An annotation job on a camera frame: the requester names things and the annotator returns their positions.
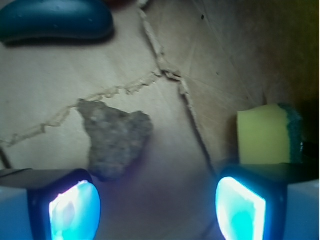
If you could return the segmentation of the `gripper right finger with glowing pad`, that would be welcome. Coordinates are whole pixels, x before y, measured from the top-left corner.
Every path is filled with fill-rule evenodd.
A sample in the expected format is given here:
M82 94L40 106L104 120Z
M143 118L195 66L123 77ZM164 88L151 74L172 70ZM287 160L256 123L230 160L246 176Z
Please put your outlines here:
M318 240L320 170L316 164L230 165L215 192L227 240Z

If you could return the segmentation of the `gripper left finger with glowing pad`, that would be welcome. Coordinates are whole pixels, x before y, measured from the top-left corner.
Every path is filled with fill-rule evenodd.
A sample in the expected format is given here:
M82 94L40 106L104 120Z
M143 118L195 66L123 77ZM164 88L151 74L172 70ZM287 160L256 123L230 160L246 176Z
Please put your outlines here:
M101 198L84 169L3 169L2 240L93 240Z

